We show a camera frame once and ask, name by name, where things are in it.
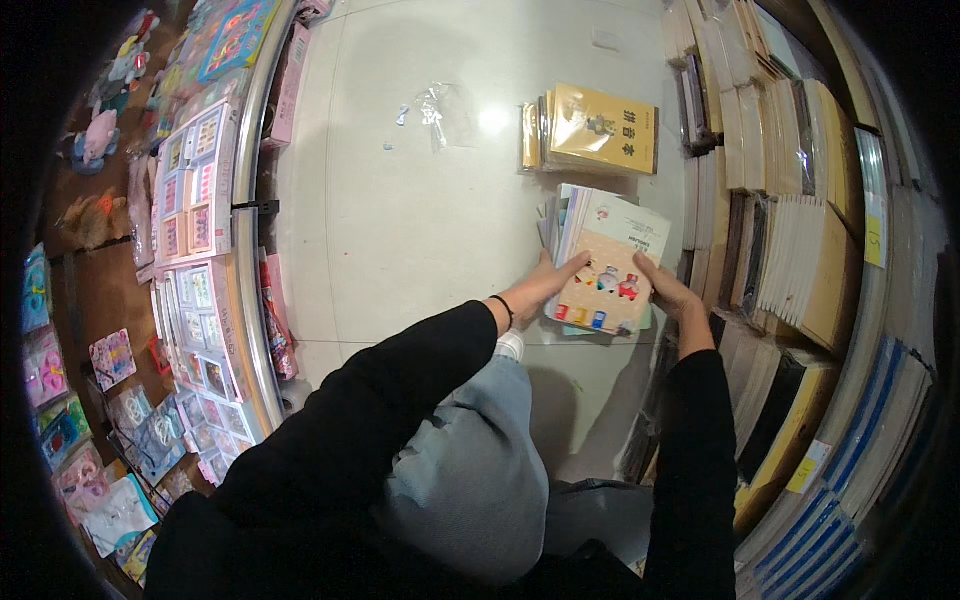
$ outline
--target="price tag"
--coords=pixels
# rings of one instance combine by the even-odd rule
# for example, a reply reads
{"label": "price tag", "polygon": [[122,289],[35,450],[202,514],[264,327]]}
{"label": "price tag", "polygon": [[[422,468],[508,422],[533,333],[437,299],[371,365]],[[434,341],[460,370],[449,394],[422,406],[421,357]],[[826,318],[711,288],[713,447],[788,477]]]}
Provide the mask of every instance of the price tag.
{"label": "price tag", "polygon": [[806,493],[813,482],[816,481],[817,475],[820,474],[820,470],[824,467],[827,456],[832,449],[833,446],[830,444],[814,440],[806,451],[806,456],[800,462],[800,466],[797,467],[797,471],[794,472],[793,478],[790,479],[790,483],[787,484],[787,490],[799,494]]}
{"label": "price tag", "polygon": [[863,259],[880,269],[887,268],[887,202],[874,194],[864,194],[866,235]]}

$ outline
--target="person's right hand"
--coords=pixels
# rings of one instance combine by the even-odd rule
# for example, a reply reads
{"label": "person's right hand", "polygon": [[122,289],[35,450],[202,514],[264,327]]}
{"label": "person's right hand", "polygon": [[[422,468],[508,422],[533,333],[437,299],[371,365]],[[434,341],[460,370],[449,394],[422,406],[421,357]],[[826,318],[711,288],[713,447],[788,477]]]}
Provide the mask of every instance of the person's right hand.
{"label": "person's right hand", "polygon": [[643,252],[634,254],[634,264],[650,279],[654,287],[653,302],[668,316],[682,321],[693,311],[704,314],[704,303],[690,288],[680,283],[663,267],[657,268]]}

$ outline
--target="tile floor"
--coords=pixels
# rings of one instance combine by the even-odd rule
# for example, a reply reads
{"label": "tile floor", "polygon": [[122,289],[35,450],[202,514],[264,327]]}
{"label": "tile floor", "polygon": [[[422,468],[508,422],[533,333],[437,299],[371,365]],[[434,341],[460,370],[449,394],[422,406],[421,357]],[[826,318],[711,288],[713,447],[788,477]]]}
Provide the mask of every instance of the tile floor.
{"label": "tile floor", "polygon": [[[562,180],[636,191],[683,230],[661,10],[660,0],[335,5],[311,30],[295,139],[277,168],[277,250],[303,378],[316,388],[354,352],[523,277],[540,248],[536,206]],[[619,51],[593,47],[594,29],[616,36]],[[466,147],[432,149],[415,104],[432,82],[464,90]],[[521,175],[519,107],[555,82],[660,107],[659,173],[636,181]],[[399,127],[404,104],[410,113]],[[680,243],[671,236],[665,265],[676,266]],[[663,323],[659,311],[654,322]],[[553,476],[614,475],[655,339],[656,329],[630,341],[569,338],[546,320],[530,329],[533,435]]]}

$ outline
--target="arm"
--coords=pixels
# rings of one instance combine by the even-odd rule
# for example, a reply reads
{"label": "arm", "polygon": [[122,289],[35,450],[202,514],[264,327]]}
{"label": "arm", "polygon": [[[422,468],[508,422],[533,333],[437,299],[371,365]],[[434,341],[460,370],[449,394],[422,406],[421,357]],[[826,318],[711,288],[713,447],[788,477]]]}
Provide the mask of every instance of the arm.
{"label": "arm", "polygon": [[[536,313],[588,260],[543,263],[500,296],[515,320]],[[499,300],[471,301],[355,354],[303,410],[244,453],[214,495],[241,524],[286,521],[376,502],[392,459],[446,396],[487,364],[510,323]]]}
{"label": "arm", "polygon": [[670,598],[734,598],[736,441],[723,362],[700,299],[652,263],[637,265],[680,324],[680,362],[665,386],[645,580]]}

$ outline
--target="cardboard box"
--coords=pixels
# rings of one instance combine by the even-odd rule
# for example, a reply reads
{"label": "cardboard box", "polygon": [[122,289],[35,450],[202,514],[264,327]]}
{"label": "cardboard box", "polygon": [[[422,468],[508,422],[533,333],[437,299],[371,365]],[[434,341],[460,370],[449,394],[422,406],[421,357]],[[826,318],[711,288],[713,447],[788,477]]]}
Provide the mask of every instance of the cardboard box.
{"label": "cardboard box", "polygon": [[274,87],[270,91],[269,105],[274,110],[274,119],[271,123],[264,124],[263,139],[260,142],[262,149],[282,148],[293,139],[294,110],[309,43],[310,32],[295,22],[293,36],[276,71],[279,77],[274,78]]}

